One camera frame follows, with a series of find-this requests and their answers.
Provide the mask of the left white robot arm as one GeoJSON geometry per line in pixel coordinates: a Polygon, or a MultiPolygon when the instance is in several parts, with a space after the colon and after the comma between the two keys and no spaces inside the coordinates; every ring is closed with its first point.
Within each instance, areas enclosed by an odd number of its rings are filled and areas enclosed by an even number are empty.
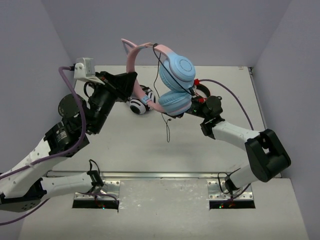
{"type": "Polygon", "coordinates": [[[76,94],[64,70],[65,67],[61,67],[59,73],[70,94],[58,105],[61,121],[45,133],[23,160],[0,175],[2,211],[26,212],[53,197],[67,194],[98,196],[105,185],[98,170],[64,177],[48,177],[47,173],[89,145],[87,135],[101,131],[114,104],[129,100],[137,73],[95,73],[99,83],[94,84],[93,94],[84,100],[76,94]]]}

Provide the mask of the pink blue cat-ear headphones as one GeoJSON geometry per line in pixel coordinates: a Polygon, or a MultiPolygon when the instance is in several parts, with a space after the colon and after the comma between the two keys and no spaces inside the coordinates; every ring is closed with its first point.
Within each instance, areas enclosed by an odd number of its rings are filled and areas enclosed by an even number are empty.
{"type": "Polygon", "coordinates": [[[196,70],[192,62],[163,44],[147,42],[137,45],[124,38],[121,42],[127,55],[127,73],[135,71],[136,57],[143,49],[152,48],[154,52],[159,52],[165,56],[163,61],[159,61],[158,73],[163,84],[170,91],[160,96],[158,102],[154,103],[142,90],[138,80],[136,80],[133,94],[144,104],[147,104],[159,113],[173,117],[186,112],[191,107],[192,96],[195,95],[193,86],[196,70]]]}

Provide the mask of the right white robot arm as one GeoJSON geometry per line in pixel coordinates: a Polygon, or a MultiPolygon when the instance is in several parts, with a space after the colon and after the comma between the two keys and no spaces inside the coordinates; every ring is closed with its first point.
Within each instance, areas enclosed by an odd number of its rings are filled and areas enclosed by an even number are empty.
{"type": "Polygon", "coordinates": [[[222,98],[210,96],[207,99],[195,97],[190,103],[173,112],[181,118],[190,114],[203,119],[202,133],[214,140],[229,143],[246,152],[249,164],[226,175],[224,186],[233,195],[242,187],[253,182],[268,182],[291,164],[291,159],[276,133],[271,129],[256,131],[229,123],[221,117],[222,98]]]}

